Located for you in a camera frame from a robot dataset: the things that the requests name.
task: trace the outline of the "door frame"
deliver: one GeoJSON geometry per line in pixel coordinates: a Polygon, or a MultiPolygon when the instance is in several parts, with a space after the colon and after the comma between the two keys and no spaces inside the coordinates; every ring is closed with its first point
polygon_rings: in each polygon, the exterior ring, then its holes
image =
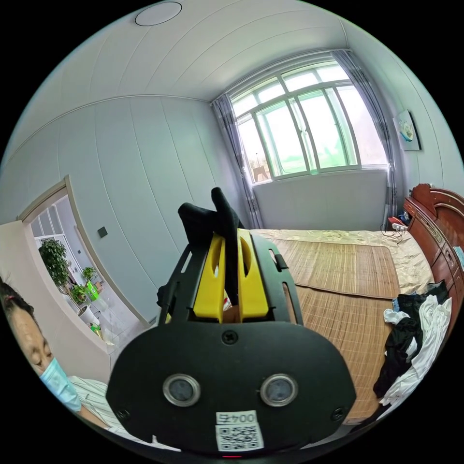
{"type": "Polygon", "coordinates": [[[46,192],[40,195],[36,200],[34,200],[21,214],[19,214],[16,220],[27,224],[31,227],[32,221],[43,211],[47,208],[52,206],[54,203],[58,202],[61,198],[68,196],[69,203],[71,205],[72,214],[76,221],[77,230],[79,232],[79,236],[82,239],[86,252],[90,258],[90,261],[95,267],[95,270],[103,277],[105,282],[113,289],[119,299],[127,306],[130,312],[132,312],[136,318],[143,324],[144,327],[150,328],[151,325],[145,318],[135,309],[135,307],[130,303],[130,301],[124,296],[118,286],[115,284],[113,279],[111,279],[108,271],[103,266],[102,262],[100,261],[95,249],[90,242],[88,234],[84,228],[84,225],[81,221],[79,216],[79,210],[77,209],[77,204],[75,201],[75,197],[73,194],[73,186],[71,183],[71,178],[68,175],[64,177],[64,179],[57,184],[53,185],[49,188],[46,192]]]}

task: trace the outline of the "window sill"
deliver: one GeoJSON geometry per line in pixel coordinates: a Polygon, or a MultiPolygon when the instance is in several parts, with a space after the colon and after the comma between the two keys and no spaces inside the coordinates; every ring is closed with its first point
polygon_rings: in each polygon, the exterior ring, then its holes
{"type": "Polygon", "coordinates": [[[255,184],[253,184],[253,187],[260,186],[263,184],[271,184],[273,182],[279,182],[279,183],[288,182],[288,181],[292,181],[295,179],[301,179],[302,177],[312,177],[312,176],[326,177],[328,175],[354,174],[354,173],[359,173],[359,172],[379,173],[379,172],[386,172],[387,170],[388,170],[387,165],[371,165],[371,166],[364,166],[360,169],[357,169],[357,168],[356,169],[344,169],[344,170],[340,169],[336,171],[323,171],[323,172],[314,173],[314,174],[310,174],[310,173],[290,174],[286,176],[276,177],[275,179],[268,179],[268,180],[263,180],[262,182],[256,182],[255,184]]]}

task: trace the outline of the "woman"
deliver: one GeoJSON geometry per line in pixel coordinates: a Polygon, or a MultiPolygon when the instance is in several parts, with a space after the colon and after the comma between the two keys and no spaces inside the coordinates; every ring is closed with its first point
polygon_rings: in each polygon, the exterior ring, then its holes
{"type": "Polygon", "coordinates": [[[76,415],[116,435],[147,446],[180,451],[158,443],[146,443],[130,435],[117,420],[105,398],[107,386],[96,380],[67,377],[53,356],[34,317],[34,308],[0,278],[0,302],[16,340],[30,365],[47,388],[76,415]]]}

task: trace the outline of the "face mask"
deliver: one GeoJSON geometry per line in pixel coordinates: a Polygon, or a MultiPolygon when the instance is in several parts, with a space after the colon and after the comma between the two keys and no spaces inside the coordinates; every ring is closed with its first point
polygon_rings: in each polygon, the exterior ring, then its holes
{"type": "Polygon", "coordinates": [[[58,364],[56,358],[45,369],[40,376],[41,381],[66,407],[71,411],[79,412],[82,404],[76,389],[69,382],[63,369],[58,364]]]}

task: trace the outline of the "window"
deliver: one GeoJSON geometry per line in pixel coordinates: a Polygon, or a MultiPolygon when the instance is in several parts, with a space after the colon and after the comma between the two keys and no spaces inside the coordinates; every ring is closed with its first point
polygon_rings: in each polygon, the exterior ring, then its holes
{"type": "Polygon", "coordinates": [[[276,74],[232,105],[254,183],[388,164],[363,99],[333,60],[276,74]]]}
{"type": "Polygon", "coordinates": [[[48,237],[63,234],[55,205],[39,214],[31,223],[34,237],[48,237]]]}

